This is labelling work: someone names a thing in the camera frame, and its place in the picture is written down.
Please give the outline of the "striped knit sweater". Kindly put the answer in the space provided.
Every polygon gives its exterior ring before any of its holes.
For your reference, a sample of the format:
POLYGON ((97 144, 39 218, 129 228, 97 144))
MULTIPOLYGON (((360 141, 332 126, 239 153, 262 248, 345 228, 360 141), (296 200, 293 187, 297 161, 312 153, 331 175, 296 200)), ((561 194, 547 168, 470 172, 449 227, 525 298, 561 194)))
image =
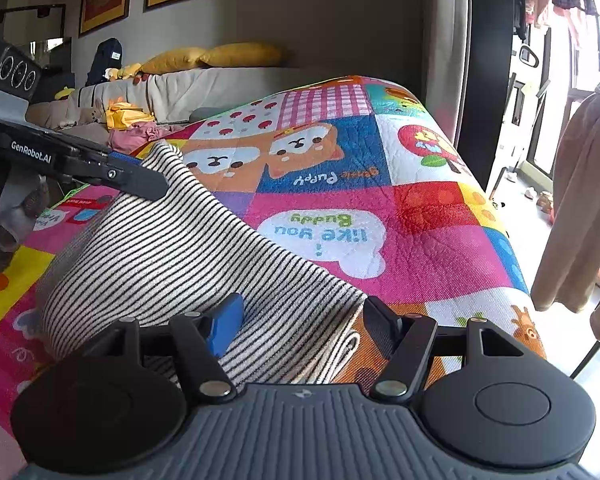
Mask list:
POLYGON ((157 142, 143 167, 166 178, 166 195, 118 195, 38 281, 46 351, 63 359, 120 318, 161 326, 235 293, 244 320, 221 358, 232 382, 332 382, 360 343, 362 290, 248 226, 175 146, 157 142))

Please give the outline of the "pink cloth on sofa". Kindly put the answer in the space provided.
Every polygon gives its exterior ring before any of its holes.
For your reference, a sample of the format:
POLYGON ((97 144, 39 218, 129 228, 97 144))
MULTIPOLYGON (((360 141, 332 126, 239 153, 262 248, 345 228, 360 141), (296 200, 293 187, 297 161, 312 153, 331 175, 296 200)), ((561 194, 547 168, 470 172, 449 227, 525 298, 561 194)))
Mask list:
POLYGON ((132 154, 145 144, 180 130, 180 126, 158 125, 155 122, 134 122, 126 129, 111 129, 108 144, 117 152, 132 154))

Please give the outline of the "yellow cloth on sofa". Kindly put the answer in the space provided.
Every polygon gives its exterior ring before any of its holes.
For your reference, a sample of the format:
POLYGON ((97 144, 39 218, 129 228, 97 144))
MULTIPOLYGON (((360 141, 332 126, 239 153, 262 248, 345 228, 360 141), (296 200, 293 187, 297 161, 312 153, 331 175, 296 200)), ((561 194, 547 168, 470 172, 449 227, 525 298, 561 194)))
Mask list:
POLYGON ((110 101, 105 110, 106 125, 109 130, 126 130, 137 122, 155 122, 153 114, 143 107, 125 101, 110 101))

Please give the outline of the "beige covered sofa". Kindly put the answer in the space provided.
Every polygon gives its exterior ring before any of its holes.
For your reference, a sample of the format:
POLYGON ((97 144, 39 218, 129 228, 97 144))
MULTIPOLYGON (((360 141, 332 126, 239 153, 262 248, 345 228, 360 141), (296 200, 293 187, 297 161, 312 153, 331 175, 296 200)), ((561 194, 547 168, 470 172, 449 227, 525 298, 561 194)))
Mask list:
POLYGON ((31 104, 28 122, 106 145, 105 110, 124 101, 154 115, 159 124, 184 124, 270 94, 313 84, 335 76, 324 68, 237 67, 195 68, 151 75, 137 84, 131 79, 96 84, 73 91, 67 99, 31 104))

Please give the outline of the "dark blue backpack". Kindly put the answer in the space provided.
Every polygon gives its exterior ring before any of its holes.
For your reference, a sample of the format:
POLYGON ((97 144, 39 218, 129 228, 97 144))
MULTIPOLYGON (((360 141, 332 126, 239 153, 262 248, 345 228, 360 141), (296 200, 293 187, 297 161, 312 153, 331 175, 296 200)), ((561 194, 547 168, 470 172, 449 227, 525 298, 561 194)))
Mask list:
POLYGON ((122 67, 122 52, 122 45, 116 38, 109 38, 101 42, 96 49, 85 84, 94 86, 95 84, 107 82, 107 70, 122 67))

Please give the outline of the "yellow cushion left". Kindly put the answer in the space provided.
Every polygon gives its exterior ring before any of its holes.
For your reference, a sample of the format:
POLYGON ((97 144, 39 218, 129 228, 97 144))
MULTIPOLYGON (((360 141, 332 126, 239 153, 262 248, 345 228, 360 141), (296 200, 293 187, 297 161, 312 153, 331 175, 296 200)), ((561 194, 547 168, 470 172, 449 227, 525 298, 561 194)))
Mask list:
POLYGON ((140 71, 149 75, 163 75, 191 70, 198 66, 199 59, 206 52, 206 49, 200 47, 172 49, 150 58, 140 66, 140 71))

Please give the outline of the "yellow cushion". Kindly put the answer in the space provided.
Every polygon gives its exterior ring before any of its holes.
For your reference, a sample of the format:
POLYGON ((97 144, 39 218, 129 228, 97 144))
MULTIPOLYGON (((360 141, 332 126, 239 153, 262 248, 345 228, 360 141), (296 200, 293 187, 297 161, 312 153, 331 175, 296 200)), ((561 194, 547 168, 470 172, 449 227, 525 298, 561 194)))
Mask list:
POLYGON ((198 66, 199 59, 206 52, 206 49, 200 47, 172 49, 150 58, 140 66, 140 71, 149 75, 163 75, 191 70, 198 66))
POLYGON ((198 58, 210 67, 275 67, 285 64, 288 52, 277 44, 267 42, 238 42, 222 44, 208 50, 198 58))

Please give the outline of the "yellow cushion right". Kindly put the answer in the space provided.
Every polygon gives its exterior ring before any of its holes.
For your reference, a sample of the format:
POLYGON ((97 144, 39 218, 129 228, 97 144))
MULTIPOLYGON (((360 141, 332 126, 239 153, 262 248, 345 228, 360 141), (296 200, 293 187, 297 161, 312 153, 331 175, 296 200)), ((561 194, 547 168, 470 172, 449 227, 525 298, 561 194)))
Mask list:
POLYGON ((288 52, 277 44, 267 42, 238 42, 222 44, 208 50, 198 58, 210 67, 275 67, 285 64, 288 52))

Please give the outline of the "colourful cartoon play mat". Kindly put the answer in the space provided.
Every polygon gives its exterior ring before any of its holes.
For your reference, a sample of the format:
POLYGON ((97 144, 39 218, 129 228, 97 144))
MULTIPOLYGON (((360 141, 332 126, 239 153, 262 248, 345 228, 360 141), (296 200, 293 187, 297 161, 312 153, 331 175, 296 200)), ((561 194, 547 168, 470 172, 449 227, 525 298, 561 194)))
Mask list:
MULTIPOLYGON (((388 81, 345 76, 277 92, 172 134, 184 165, 272 242, 400 314, 486 318, 534 352, 524 274, 493 204, 426 108, 388 81)), ((23 465, 9 412, 58 359, 38 332, 36 285, 118 193, 53 203, 0 273, 0 479, 23 465)), ((333 382, 371 385, 385 359, 364 330, 333 382)))

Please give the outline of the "brown blanket on chair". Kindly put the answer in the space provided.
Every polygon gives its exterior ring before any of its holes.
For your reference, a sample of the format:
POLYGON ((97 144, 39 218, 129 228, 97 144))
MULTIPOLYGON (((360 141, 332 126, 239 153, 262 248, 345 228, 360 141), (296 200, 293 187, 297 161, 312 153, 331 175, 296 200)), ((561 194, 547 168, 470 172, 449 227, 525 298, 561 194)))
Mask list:
POLYGON ((530 297, 538 311, 588 303, 600 273, 600 84, 569 119, 556 154, 554 223, 530 297))

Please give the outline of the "white exercise machine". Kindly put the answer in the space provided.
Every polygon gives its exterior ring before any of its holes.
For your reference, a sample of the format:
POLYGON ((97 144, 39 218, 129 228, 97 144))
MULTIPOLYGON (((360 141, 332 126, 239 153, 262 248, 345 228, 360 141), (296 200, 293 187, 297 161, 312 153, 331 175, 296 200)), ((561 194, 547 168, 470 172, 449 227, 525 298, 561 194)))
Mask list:
POLYGON ((502 170, 515 169, 526 157, 531 141, 533 122, 540 88, 541 58, 517 36, 513 38, 512 57, 505 96, 498 145, 486 192, 495 188, 502 170))

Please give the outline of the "beige curtain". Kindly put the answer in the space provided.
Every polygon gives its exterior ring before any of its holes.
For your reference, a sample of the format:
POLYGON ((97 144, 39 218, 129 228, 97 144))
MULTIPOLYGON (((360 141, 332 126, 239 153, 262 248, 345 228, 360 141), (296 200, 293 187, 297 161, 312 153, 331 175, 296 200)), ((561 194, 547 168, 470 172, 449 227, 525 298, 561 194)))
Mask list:
POLYGON ((471 0, 424 0, 424 103, 453 145, 460 140, 468 81, 471 0))

